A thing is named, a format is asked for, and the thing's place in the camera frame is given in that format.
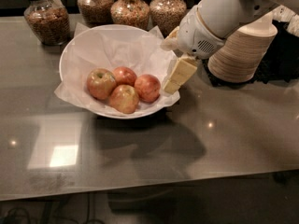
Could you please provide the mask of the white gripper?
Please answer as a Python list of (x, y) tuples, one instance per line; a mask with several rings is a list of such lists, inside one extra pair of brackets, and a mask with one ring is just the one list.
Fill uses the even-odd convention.
[[(198, 6), (194, 6), (161, 43), (164, 50), (179, 49), (201, 60), (208, 59), (224, 46), (225, 40), (213, 35), (204, 25)], [(182, 55), (171, 62), (163, 81), (163, 90), (174, 94), (185, 84), (198, 67), (198, 60), (189, 55)]]

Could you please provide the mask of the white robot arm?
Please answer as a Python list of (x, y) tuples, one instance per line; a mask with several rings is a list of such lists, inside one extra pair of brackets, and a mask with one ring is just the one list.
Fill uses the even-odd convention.
[(201, 0), (162, 43), (164, 50), (182, 52), (163, 90), (170, 94), (178, 91), (197, 66), (221, 49), (233, 32), (279, 6), (299, 13), (299, 0)]

